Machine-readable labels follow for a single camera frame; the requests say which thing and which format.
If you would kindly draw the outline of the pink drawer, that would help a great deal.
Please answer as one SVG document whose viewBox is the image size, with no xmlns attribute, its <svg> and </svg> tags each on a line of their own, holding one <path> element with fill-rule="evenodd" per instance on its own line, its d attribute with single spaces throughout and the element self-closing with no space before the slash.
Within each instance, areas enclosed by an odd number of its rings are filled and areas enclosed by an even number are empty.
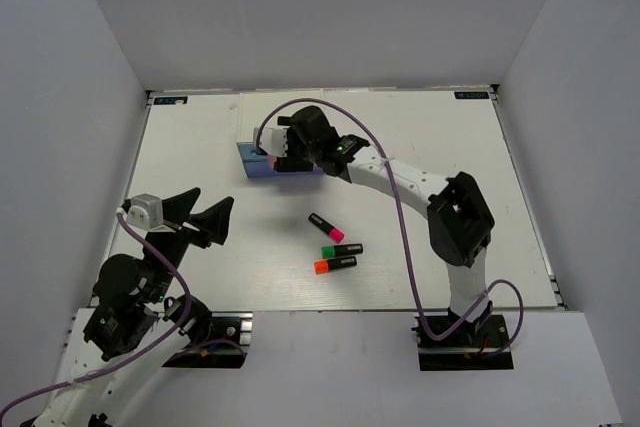
<svg viewBox="0 0 640 427">
<path fill-rule="evenodd" d="M 267 161 L 271 171 L 276 170 L 277 160 L 278 158 L 276 156 L 271 156 L 271 155 L 268 156 Z"/>
</svg>

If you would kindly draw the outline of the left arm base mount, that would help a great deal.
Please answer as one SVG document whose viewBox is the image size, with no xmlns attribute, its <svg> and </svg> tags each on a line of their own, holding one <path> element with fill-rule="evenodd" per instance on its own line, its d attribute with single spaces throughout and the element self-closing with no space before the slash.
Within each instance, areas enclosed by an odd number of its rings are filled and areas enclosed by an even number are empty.
<svg viewBox="0 0 640 427">
<path fill-rule="evenodd" d="M 253 314 L 216 313 L 205 323 L 204 333 L 172 356 L 165 368 L 240 369 L 249 352 Z"/>
</svg>

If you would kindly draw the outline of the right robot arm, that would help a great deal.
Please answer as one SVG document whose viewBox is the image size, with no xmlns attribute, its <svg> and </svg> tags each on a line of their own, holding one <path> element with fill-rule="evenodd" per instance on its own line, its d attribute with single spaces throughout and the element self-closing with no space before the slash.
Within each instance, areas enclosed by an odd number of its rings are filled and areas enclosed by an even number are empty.
<svg viewBox="0 0 640 427">
<path fill-rule="evenodd" d="M 445 177 L 411 167 L 384 153 L 371 135 L 341 135 L 316 105 L 279 117 L 274 128 L 257 129 L 254 142 L 278 172 L 310 171 L 391 197 L 427 222 L 432 251 L 447 267 L 451 322 L 434 340 L 450 335 L 472 346 L 488 332 L 492 313 L 485 262 L 495 220 L 476 180 L 465 172 Z"/>
</svg>

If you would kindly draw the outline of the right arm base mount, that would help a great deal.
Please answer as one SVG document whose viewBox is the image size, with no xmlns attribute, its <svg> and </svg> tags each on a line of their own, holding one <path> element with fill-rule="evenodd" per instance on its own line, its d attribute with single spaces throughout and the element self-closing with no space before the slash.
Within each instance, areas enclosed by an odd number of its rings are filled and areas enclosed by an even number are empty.
<svg viewBox="0 0 640 427">
<path fill-rule="evenodd" d="M 462 329 L 442 341 L 427 336 L 419 319 L 412 331 L 417 341 L 419 367 L 424 372 L 513 370 L 510 348 L 498 352 L 509 340 L 502 315 L 492 314 L 476 337 Z"/>
</svg>

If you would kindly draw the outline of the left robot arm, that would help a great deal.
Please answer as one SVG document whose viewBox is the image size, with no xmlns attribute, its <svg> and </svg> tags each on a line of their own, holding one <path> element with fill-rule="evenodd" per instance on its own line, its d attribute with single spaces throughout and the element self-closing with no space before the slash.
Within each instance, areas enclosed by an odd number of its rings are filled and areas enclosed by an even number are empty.
<svg viewBox="0 0 640 427">
<path fill-rule="evenodd" d="M 165 363 L 211 345 L 242 349 L 178 272 L 189 247 L 207 249 L 228 237 L 233 198 L 196 213 L 200 194 L 199 188 L 165 199 L 141 194 L 118 208 L 119 226 L 142 255 L 104 261 L 92 288 L 98 304 L 70 377 L 46 388 L 49 404 L 27 425 L 113 426 Z"/>
</svg>

